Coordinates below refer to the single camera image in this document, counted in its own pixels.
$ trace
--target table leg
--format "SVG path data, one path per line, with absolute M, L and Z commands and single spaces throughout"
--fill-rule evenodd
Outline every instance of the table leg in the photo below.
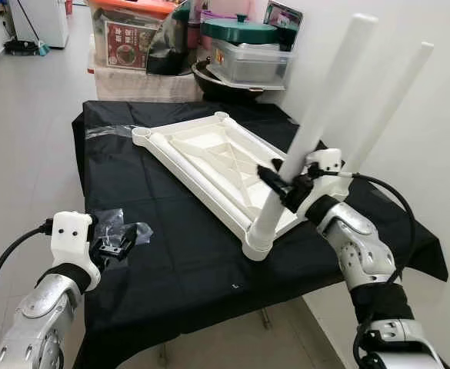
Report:
M 160 367 L 166 367 L 168 365 L 168 355 L 166 352 L 166 344 L 160 344 L 158 346 L 158 365 Z
M 271 319 L 269 319 L 268 311 L 265 307 L 263 307 L 261 310 L 261 319 L 262 319 L 262 325 L 264 325 L 264 328 L 269 330 L 272 328 Z

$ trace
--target black pot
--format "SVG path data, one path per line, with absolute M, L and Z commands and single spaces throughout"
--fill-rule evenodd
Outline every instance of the black pot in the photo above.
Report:
M 204 92 L 205 100 L 250 104 L 264 93 L 261 88 L 235 88 L 225 85 L 208 71 L 206 68 L 208 64 L 209 58 L 208 60 L 198 61 L 192 66 L 192 73 Z

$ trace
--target mop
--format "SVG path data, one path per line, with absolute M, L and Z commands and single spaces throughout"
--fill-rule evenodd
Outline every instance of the mop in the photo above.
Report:
M 17 0 L 17 2 L 18 2 L 19 7 L 21 8 L 23 14 L 25 15 L 25 18 L 28 21 L 30 28 L 32 29 L 33 33 L 35 34 L 35 37 L 37 38 L 36 50 L 35 50 L 35 46 L 32 45 L 33 44 L 32 42 L 27 42 L 27 41 L 23 42 L 23 41 L 19 41 L 19 40 L 6 42 L 5 43 L 6 50 L 9 50 L 13 55 L 15 54 L 15 52 L 25 52 L 27 54 L 36 54 L 38 52 L 38 54 L 40 56 L 46 56 L 48 54 L 48 52 L 50 52 L 50 48 L 47 46 L 47 44 L 45 44 L 39 38 L 38 33 L 35 30 L 35 28 L 33 27 L 33 24 L 30 21 L 30 18 L 27 16 L 25 9 L 23 8 L 23 5 L 20 2 L 20 0 Z

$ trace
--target black tablecloth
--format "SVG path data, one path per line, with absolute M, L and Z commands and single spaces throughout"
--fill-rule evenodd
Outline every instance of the black tablecloth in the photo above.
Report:
M 240 241 L 206 206 L 119 125 L 156 127 L 226 111 L 283 151 L 296 127 L 274 105 L 154 104 L 89 101 L 73 122 L 86 212 L 123 208 L 144 221 L 151 244 L 128 267 L 107 271 L 85 297 L 86 334 L 77 366 L 114 368 L 133 354 L 231 317 L 342 280 L 331 247 L 304 223 L 275 242 L 267 259 L 244 257 Z M 88 138 L 93 128 L 112 128 Z M 370 218 L 397 259 L 408 251 L 405 213 L 370 184 L 357 181 L 347 201 Z M 418 226 L 412 267 L 446 281 L 438 239 Z

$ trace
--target floor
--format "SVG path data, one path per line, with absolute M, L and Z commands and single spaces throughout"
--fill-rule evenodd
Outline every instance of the floor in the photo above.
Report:
M 0 254 L 20 234 L 60 210 L 83 211 L 71 121 L 96 99 L 86 73 L 89 11 L 75 6 L 65 50 L 0 60 Z M 0 337 L 20 300 L 50 265 L 48 239 L 37 236 L 13 254 L 0 275 Z M 269 309 L 272 329 L 248 314 L 168 343 L 170 368 L 336 368 L 332 349 L 301 299 Z M 83 335 L 82 310 L 66 344 L 66 367 Z M 123 368 L 158 367 L 156 348 Z

